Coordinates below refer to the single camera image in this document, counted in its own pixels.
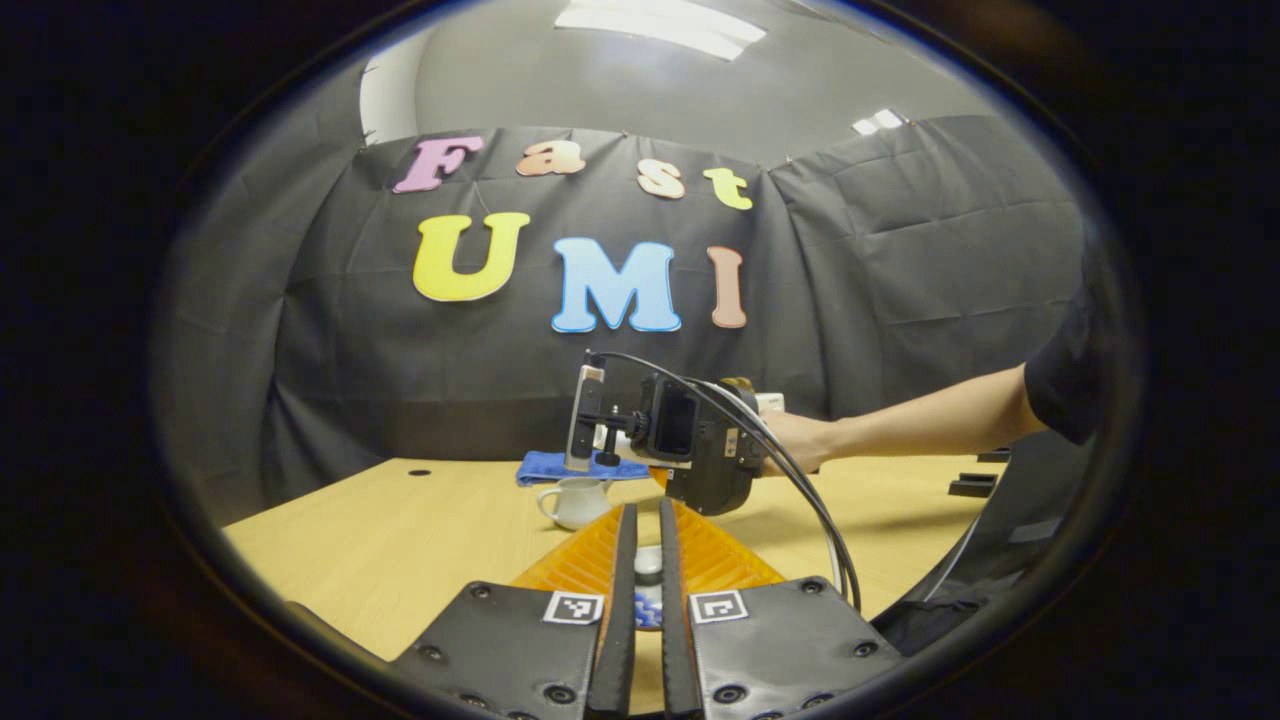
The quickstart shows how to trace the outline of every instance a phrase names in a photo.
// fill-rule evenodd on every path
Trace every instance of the gray wall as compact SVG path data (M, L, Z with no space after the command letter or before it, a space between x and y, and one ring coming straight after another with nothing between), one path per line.
M856 135L850 123L882 108L910 119L997 114L988 99L906 47L788 0L701 4L768 33L726 61L645 37L554 29L568 0L467 6L424 44L419 132L625 129L768 168L847 140ZM387 63L371 64L387 70Z

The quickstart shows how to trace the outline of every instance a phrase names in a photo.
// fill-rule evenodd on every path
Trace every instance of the white cup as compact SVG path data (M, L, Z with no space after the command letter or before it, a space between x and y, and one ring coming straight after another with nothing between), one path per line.
M604 493L613 480L602 482L598 478L564 478L556 487L538 493L538 509L556 524L576 530L604 515L612 507ZM543 500L556 497L556 510L548 512Z

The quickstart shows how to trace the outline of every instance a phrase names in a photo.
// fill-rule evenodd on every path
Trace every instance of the blue towel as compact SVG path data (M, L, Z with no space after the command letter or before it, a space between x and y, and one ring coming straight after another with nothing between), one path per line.
M604 480L634 480L636 478L648 478L649 468L627 460L620 462L617 468L608 468L596 462L593 456L591 470L580 473L564 468L563 452L535 452L530 450L525 454L525 461L520 464L520 469L516 470L516 484L529 487L538 483L553 483L562 478L582 477Z

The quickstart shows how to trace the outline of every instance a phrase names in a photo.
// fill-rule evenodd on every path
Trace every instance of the black shirt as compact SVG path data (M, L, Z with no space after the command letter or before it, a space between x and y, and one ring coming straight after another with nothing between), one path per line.
M1024 370L1032 411L1075 445L1087 441L1098 424L1098 377L1108 336L1097 301L1101 268L1096 245L1093 228L1085 222L1080 286L1062 324Z

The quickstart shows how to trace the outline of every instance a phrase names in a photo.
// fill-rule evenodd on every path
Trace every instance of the letter m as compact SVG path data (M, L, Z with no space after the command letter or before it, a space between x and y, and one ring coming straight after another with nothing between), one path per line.
M564 299L552 327L562 333L585 333L595 328L595 315L586 307L586 296L611 329L622 324L631 299L636 310L631 327L641 332L675 332L680 315L671 309L671 282L667 266L675 252L659 242L641 242L616 270L600 243L589 237L566 237L556 241L556 252L564 259Z

